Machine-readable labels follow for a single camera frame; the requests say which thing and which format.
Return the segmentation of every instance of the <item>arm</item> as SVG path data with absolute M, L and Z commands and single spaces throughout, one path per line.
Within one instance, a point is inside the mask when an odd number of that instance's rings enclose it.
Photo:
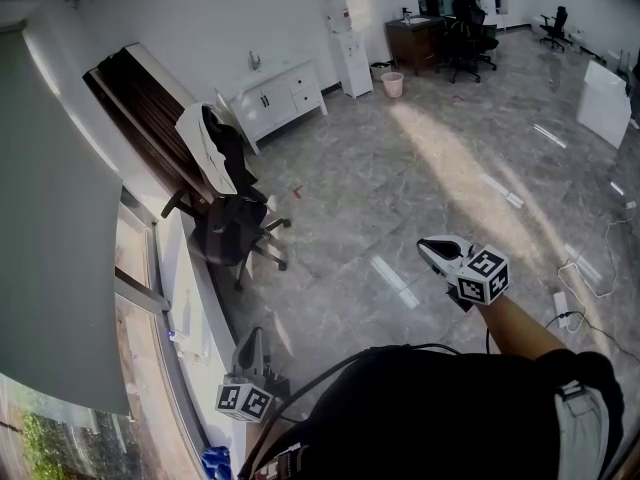
M 566 347 L 553 334 L 504 295 L 488 306 L 478 306 L 491 336 L 503 354 L 527 359 Z

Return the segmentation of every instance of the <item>wooden desk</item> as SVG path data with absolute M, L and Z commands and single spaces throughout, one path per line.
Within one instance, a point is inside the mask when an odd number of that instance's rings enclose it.
M 413 66 L 416 76 L 420 69 L 426 69 L 437 63 L 435 43 L 437 33 L 444 27 L 444 18 L 433 16 L 413 16 L 412 18 L 426 18 L 428 21 L 406 25 L 404 20 L 394 20 L 385 23 L 389 49 L 393 61 L 398 68 L 398 62 Z

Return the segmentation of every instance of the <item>black office chair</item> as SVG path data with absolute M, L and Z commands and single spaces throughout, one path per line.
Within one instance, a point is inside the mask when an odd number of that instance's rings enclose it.
M 549 18 L 544 14 L 541 14 L 541 16 L 544 18 L 545 23 L 544 25 L 541 25 L 541 27 L 547 33 L 547 37 L 543 37 L 542 39 L 540 39 L 540 42 L 543 43 L 546 41 L 551 45 L 551 48 L 557 46 L 559 48 L 562 48 L 562 51 L 564 52 L 564 46 L 561 45 L 557 40 L 566 40 L 564 38 L 564 25 L 567 22 L 567 18 L 569 17 L 569 15 L 567 14 L 567 9 L 562 6 L 558 7 L 558 13 L 556 14 L 555 18 Z M 553 26 L 549 25 L 549 20 L 554 20 Z
M 490 64 L 495 71 L 498 66 L 491 62 L 487 51 L 495 49 L 499 41 L 487 36 L 484 24 L 486 13 L 480 9 L 476 0 L 453 0 L 455 21 L 442 37 L 441 54 L 445 62 L 436 67 L 436 73 L 443 67 L 455 69 L 451 83 L 456 83 L 458 73 L 464 71 L 480 83 L 478 60 Z
M 240 265 L 235 289 L 242 290 L 242 276 L 249 259 L 255 252 L 287 270 L 287 263 L 258 245 L 270 240 L 271 231 L 282 225 L 291 226 L 289 219 L 277 219 L 267 226 L 262 221 L 267 215 L 267 198 L 252 185 L 255 177 L 246 169 L 242 149 L 243 140 L 235 128 L 218 123 L 213 112 L 202 107 L 203 118 L 211 140 L 225 157 L 225 169 L 237 194 L 216 197 L 211 204 L 198 204 L 198 198 L 184 202 L 185 196 L 193 197 L 188 189 L 178 190 L 162 210 L 167 218 L 174 208 L 194 218 L 196 227 L 188 240 L 189 251 L 207 262 L 233 267 Z

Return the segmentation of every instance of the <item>cabinet drawer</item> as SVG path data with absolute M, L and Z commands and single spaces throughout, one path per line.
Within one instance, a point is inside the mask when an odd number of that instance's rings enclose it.
M 298 114 L 304 114 L 312 108 L 316 108 L 318 101 L 318 89 L 315 85 L 293 95 L 293 102 L 296 104 Z
M 287 78 L 289 82 L 289 90 L 291 94 L 296 94 L 307 87 L 315 84 L 315 76 L 311 67 L 305 67 L 296 71 L 293 75 Z

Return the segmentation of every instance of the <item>trash can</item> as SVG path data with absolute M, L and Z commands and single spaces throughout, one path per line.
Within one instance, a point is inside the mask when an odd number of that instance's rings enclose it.
M 382 75 L 391 73 L 391 62 L 374 62 L 369 66 L 371 75 L 376 82 L 382 82 Z
M 402 81 L 404 80 L 402 73 L 385 73 L 381 78 L 387 96 L 390 98 L 402 96 Z

